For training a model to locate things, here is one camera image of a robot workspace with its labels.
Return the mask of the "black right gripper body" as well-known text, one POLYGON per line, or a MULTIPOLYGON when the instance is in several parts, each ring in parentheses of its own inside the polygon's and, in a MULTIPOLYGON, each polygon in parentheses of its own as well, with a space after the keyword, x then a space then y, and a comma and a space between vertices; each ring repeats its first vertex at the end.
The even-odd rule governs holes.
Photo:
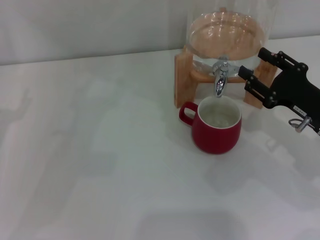
POLYGON ((308 67, 297 67, 282 70, 275 78, 275 102, 264 102, 263 105, 272 109, 284 106, 300 118, 289 120, 291 127, 301 133, 307 126, 317 134, 320 133, 320 89, 307 79, 308 67))

